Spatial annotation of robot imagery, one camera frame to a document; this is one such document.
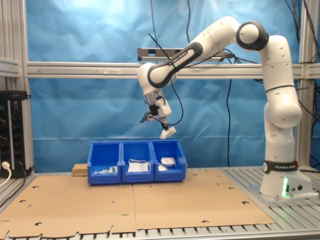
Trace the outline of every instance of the metal bar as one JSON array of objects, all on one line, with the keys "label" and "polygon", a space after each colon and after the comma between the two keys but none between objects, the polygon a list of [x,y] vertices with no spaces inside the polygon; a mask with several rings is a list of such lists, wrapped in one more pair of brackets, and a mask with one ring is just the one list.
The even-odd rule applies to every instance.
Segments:
[{"label": "metal bar", "polygon": [[[154,61],[158,61],[158,62],[165,62],[167,61],[168,58],[166,56],[142,56],[141,60],[139,61],[149,61],[149,62],[154,62]],[[209,58],[206,62],[219,62],[221,61],[222,58],[221,57],[212,57]]]},{"label": "metal bar", "polygon": [[[28,78],[136,79],[138,63],[27,62]],[[295,78],[301,64],[293,65]],[[261,64],[199,64],[179,71],[179,79],[263,79]]]},{"label": "metal bar", "polygon": [[11,0],[5,0],[6,1],[6,24],[7,24],[7,45],[8,45],[8,55],[6,58],[8,59],[14,59],[14,31],[13,31],[13,16],[12,16],[12,1]]},{"label": "metal bar", "polygon": [[[14,85],[19,91],[26,91],[30,95],[29,80],[27,78],[28,43],[27,43],[27,17],[26,0],[11,1],[11,21],[13,32],[13,53],[14,60],[18,61],[19,78]],[[22,123],[24,139],[25,168],[29,169],[34,165],[33,131],[31,118],[31,100],[22,101]]]},{"label": "metal bar", "polygon": [[18,62],[0,57],[0,77],[14,77],[18,75]]},{"label": "metal bar", "polygon": [[4,9],[3,9],[3,1],[0,0],[0,57],[4,58],[6,56],[5,53],[5,19],[4,19]]},{"label": "metal bar", "polygon": [[[319,23],[319,0],[305,0],[310,13],[310,18],[313,22],[315,37],[318,37]],[[314,36],[310,28],[310,23],[307,17],[304,2],[302,2],[301,13],[301,34],[300,34],[300,49],[299,62],[310,62],[316,54],[316,45]],[[298,88],[306,88],[304,91],[298,91],[298,97],[303,106],[313,112],[314,106],[314,89],[315,82],[312,79],[306,79],[305,66],[302,65],[302,78],[298,81]],[[311,131],[312,131],[312,116],[302,107],[302,119],[295,129],[296,137],[296,160],[300,166],[310,165],[311,153]]]}]

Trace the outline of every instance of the blue backdrop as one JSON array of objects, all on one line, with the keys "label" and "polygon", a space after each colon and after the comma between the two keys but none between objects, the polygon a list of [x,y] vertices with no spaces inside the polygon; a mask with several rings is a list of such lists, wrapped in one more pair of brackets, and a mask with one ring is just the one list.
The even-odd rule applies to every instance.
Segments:
[{"label": "blue backdrop", "polygon": [[[27,0],[30,61],[137,62],[137,48],[155,47],[149,0]],[[190,0],[189,36],[224,16],[260,22],[270,35],[287,38],[292,60],[299,47],[285,1]],[[187,0],[153,0],[157,39],[162,47],[188,44]],[[237,56],[260,62],[258,53],[237,45]],[[38,172],[70,171],[85,163],[91,142],[158,139],[160,124],[139,123],[146,111],[136,79],[31,79],[34,161]],[[227,166],[228,80],[179,79],[175,88],[185,110],[176,126],[189,167]],[[170,86],[163,89],[172,117],[181,107]],[[235,79],[231,111],[230,165],[262,165],[265,154],[264,88]]]}]

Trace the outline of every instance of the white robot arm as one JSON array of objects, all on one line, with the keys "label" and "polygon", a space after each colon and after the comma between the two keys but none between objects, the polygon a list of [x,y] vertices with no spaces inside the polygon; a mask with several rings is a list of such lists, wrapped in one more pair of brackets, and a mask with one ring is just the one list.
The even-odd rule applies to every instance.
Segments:
[{"label": "white robot arm", "polygon": [[293,127],[301,118],[295,89],[292,59],[283,36],[269,36],[255,21],[240,25],[226,16],[202,31],[190,44],[164,63],[146,63],[137,70],[139,84],[145,95],[147,112],[140,122],[157,118],[162,122],[161,138],[176,132],[167,125],[171,115],[162,89],[177,72],[195,59],[201,61],[237,43],[246,50],[258,51],[261,57],[263,84],[268,103],[264,108],[266,136],[264,177],[260,191],[273,198],[310,197],[314,195],[311,181],[297,167]]}]

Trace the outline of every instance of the storage bin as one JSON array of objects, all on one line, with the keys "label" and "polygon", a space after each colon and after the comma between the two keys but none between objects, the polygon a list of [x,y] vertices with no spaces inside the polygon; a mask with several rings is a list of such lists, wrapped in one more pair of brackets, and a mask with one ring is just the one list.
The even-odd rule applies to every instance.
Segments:
[{"label": "storage bin", "polygon": [[[117,172],[102,173],[111,167],[116,167]],[[87,171],[88,183],[91,185],[121,183],[121,143],[91,143]]]},{"label": "storage bin", "polygon": [[[187,161],[178,140],[151,141],[154,155],[154,181],[179,182],[186,179]],[[176,166],[167,167],[168,171],[159,171],[161,158],[174,158]]]},{"label": "storage bin", "polygon": [[[121,143],[121,171],[123,183],[143,183],[154,181],[154,156],[150,141],[124,141]],[[128,172],[129,159],[146,160],[148,171]]]}]

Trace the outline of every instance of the black cable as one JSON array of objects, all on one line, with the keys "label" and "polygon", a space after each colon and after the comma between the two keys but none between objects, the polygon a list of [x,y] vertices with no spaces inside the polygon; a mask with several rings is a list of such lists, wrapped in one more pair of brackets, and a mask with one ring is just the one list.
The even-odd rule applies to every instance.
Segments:
[{"label": "black cable", "polygon": [[241,58],[241,57],[238,57],[238,56],[236,56],[236,58],[237,58],[237,59],[240,59],[240,60],[242,60],[242,61],[249,62],[249,63],[258,64],[258,62],[256,62],[256,61],[247,60],[247,59],[244,59],[244,58]]},{"label": "black cable", "polygon": [[315,46],[316,46],[316,48],[317,48],[317,55],[318,55],[318,57],[320,58],[320,53],[319,53],[319,51],[320,51],[320,46],[319,46],[319,43],[318,43],[318,41],[317,41],[314,24],[313,24],[313,22],[312,22],[312,20],[311,20],[311,16],[310,16],[310,13],[309,13],[309,9],[308,9],[306,0],[303,0],[303,4],[304,4],[304,7],[305,7],[305,12],[306,12],[306,15],[307,15],[307,18],[308,18],[308,21],[309,21],[309,26],[310,26],[311,32],[313,33],[314,43],[315,43]]},{"label": "black cable", "polygon": [[227,142],[228,142],[227,163],[228,163],[228,167],[230,167],[229,150],[230,150],[231,115],[230,115],[230,108],[229,108],[229,96],[230,96],[230,91],[231,91],[231,83],[232,83],[232,79],[230,79],[228,95],[226,96],[226,108],[228,109],[228,115],[229,115],[229,126],[228,126],[228,136],[227,136]]},{"label": "black cable", "polygon": [[300,170],[301,172],[320,174],[320,171],[316,171],[316,170],[304,170],[304,169],[299,169],[299,170]]},{"label": "black cable", "polygon": [[[200,62],[197,62],[197,63],[195,63],[195,64],[191,64],[191,65],[185,66],[185,67],[183,67],[183,69],[190,68],[190,67],[193,67],[193,66],[195,66],[195,65],[201,64],[201,63],[203,63],[203,62],[205,62],[205,61],[207,61],[207,60],[209,60],[209,59],[211,59],[211,58],[214,58],[215,56],[217,56],[217,54],[218,54],[218,52],[217,52],[216,54],[210,56],[210,57],[207,57],[206,59],[204,59],[204,60],[202,60],[202,61],[200,61]],[[222,57],[222,58],[223,58],[223,57],[227,57],[227,56],[228,56],[228,57],[232,57],[232,58],[235,57],[234,55],[230,55],[229,53],[220,55],[220,56],[218,56],[218,57]]]},{"label": "black cable", "polygon": [[152,0],[150,0],[150,3],[151,3],[151,16],[152,16],[152,25],[153,25],[154,37],[155,37],[155,40],[158,41],[157,40],[157,34],[156,34],[155,19],[154,19],[154,7],[152,5]]},{"label": "black cable", "polygon": [[177,121],[176,123],[174,123],[174,124],[168,124],[168,123],[164,123],[164,122],[162,122],[162,121],[160,121],[160,120],[158,120],[158,119],[156,119],[154,116],[150,116],[151,118],[153,118],[153,119],[155,119],[155,120],[157,120],[159,123],[161,123],[161,124],[164,124],[164,125],[167,125],[167,126],[174,126],[174,125],[177,125],[178,123],[180,123],[181,122],[181,120],[182,120],[182,118],[184,117],[184,107],[182,106],[182,102],[181,102],[181,100],[180,100],[180,97],[179,97],[179,95],[178,95],[178,93],[176,92],[176,89],[175,89],[175,87],[174,87],[174,83],[172,82],[172,78],[170,79],[170,81],[171,81],[171,86],[172,86],[172,89],[173,89],[173,91],[174,91],[174,93],[175,93],[175,95],[176,95],[176,97],[178,98],[178,100],[179,100],[179,103],[180,103],[180,105],[181,105],[181,111],[182,111],[182,114],[181,114],[181,118],[180,118],[180,120],[179,121]]},{"label": "black cable", "polygon": [[289,5],[288,1],[287,1],[287,0],[284,0],[284,1],[285,1],[286,5],[288,6],[288,8],[289,8],[289,10],[290,10],[290,13],[291,13],[291,15],[292,15],[292,17],[293,17],[293,20],[294,20],[294,26],[295,26],[295,35],[296,35],[296,39],[297,39],[298,43],[300,43],[299,27],[298,27],[298,24],[297,24],[297,20],[296,20],[295,14],[294,14],[294,12],[292,11],[292,9],[291,9],[291,7],[290,7],[290,5]]},{"label": "black cable", "polygon": [[310,157],[311,157],[312,159],[314,159],[318,164],[320,164],[320,161],[319,161],[317,158],[315,158],[315,157],[312,156],[312,155],[310,155]]},{"label": "black cable", "polygon": [[18,166],[23,170],[23,174],[24,174],[24,180],[23,180],[23,183],[19,186],[19,188],[17,190],[14,191],[14,193],[12,193],[10,196],[8,196],[1,204],[0,204],[0,209],[14,196],[16,195],[16,193],[18,193],[22,188],[23,186],[25,185],[26,183],[26,180],[27,180],[27,173],[26,173],[26,170],[22,164],[22,162],[18,162]]},{"label": "black cable", "polygon": [[152,38],[152,40],[153,40],[153,41],[158,45],[158,47],[162,50],[162,52],[164,53],[164,55],[166,55],[166,57],[169,59],[169,61],[171,62],[172,66],[175,68],[175,70],[178,71],[177,68],[176,68],[176,66],[174,65],[174,62],[171,61],[171,59],[170,59],[170,57],[168,56],[168,54],[166,53],[166,51],[159,45],[159,43],[157,42],[157,40],[155,40],[154,37],[151,36],[150,33],[148,33],[148,34],[149,34],[150,38]]},{"label": "black cable", "polygon": [[190,11],[190,2],[189,2],[189,0],[187,0],[187,2],[188,2],[188,7],[189,7],[189,18],[188,18],[188,24],[187,24],[187,26],[186,26],[186,38],[188,39],[188,43],[190,43],[188,30],[189,30],[189,24],[190,24],[190,14],[191,14],[191,11]]},{"label": "black cable", "polygon": [[310,114],[312,117],[314,117],[315,119],[317,119],[317,117],[316,117],[315,115],[313,115],[313,114],[302,104],[302,102],[300,101],[299,98],[298,98],[298,101],[299,101],[299,103],[301,104],[301,106],[304,108],[304,110],[306,110],[306,112],[307,112],[308,114]]},{"label": "black cable", "polygon": [[[162,52],[166,55],[166,57],[167,57],[167,58],[169,59],[169,61],[172,63],[172,66],[177,70],[177,68],[175,67],[174,63],[171,61],[170,57],[169,57],[168,54],[163,50],[163,48],[159,45],[159,43],[157,42],[157,40],[155,40],[155,39],[151,36],[150,33],[149,33],[149,36],[150,36],[150,37],[152,38],[152,40],[159,46],[159,48],[162,50]],[[174,125],[177,125],[178,123],[181,122],[182,118],[184,117],[184,107],[183,107],[182,102],[181,102],[181,99],[180,99],[180,97],[179,97],[179,95],[178,95],[178,93],[177,93],[177,91],[176,91],[176,89],[175,89],[175,87],[174,87],[174,83],[172,82],[172,77],[170,78],[170,81],[171,81],[172,89],[173,89],[173,91],[174,91],[174,93],[175,93],[176,97],[178,98],[179,103],[180,103],[180,105],[181,105],[182,114],[181,114],[180,120],[177,121],[177,122],[174,123],[174,124],[168,124],[168,123],[164,123],[164,122],[156,119],[156,118],[155,118],[154,116],[152,116],[152,115],[150,116],[151,118],[157,120],[159,123],[164,124],[164,125],[166,125],[166,126],[174,126]]]}]

